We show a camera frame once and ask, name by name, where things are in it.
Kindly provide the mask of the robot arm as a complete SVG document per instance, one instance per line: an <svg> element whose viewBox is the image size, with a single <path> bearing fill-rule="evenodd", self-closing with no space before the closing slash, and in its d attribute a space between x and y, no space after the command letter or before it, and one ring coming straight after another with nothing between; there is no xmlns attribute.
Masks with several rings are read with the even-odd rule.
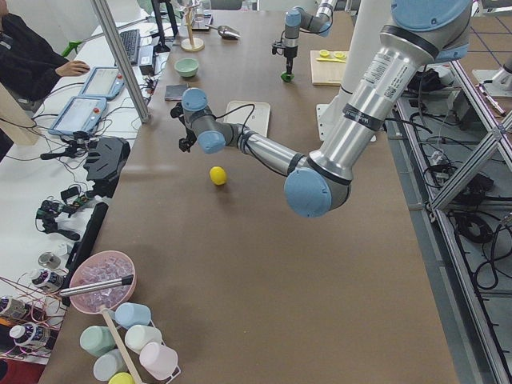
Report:
<svg viewBox="0 0 512 384"><path fill-rule="evenodd" d="M469 1L361 2L340 90L318 114L323 143L309 154L220 122L199 88L186 90L170 113L186 128L179 146L199 145L208 154L235 146L285 176L296 214L322 216L348 199L353 165L418 70L466 54L471 11Z"/></svg>
<svg viewBox="0 0 512 384"><path fill-rule="evenodd" d="M286 59L286 69L281 73L281 80L291 82L294 78L293 64L298 55L300 33L316 34L325 37L333 24L337 0L320 1L317 11L312 14L300 6L286 12L284 30L278 40L272 43L272 55L280 54Z"/></svg>

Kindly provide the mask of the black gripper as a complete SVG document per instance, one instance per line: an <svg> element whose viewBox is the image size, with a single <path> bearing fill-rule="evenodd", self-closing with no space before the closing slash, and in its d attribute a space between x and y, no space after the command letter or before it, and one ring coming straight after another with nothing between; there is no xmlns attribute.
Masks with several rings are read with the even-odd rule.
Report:
<svg viewBox="0 0 512 384"><path fill-rule="evenodd" d="M286 69L284 74L293 74L294 58L298 54L298 40L283 38L279 41L274 41L271 48L272 55L280 54L286 58Z"/></svg>
<svg viewBox="0 0 512 384"><path fill-rule="evenodd" d="M190 149L194 146L196 143L196 135L195 133L188 127L185 115L182 107L181 102L177 102L176 105L170 110L170 116L172 118L177 118L181 124L185 127L186 130L186 137L180 138L178 141L179 149L182 152L190 152Z"/></svg>

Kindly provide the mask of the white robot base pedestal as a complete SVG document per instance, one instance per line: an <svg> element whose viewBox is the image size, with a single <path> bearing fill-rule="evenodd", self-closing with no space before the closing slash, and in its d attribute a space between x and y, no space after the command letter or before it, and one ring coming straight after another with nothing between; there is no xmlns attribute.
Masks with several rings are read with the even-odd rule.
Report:
<svg viewBox="0 0 512 384"><path fill-rule="evenodd" d="M362 0L355 16L348 60L338 94L329 104L317 104L317 125L324 141L338 124L342 108L357 88L374 55L381 47L380 31L390 19L390 0Z"/></svg>

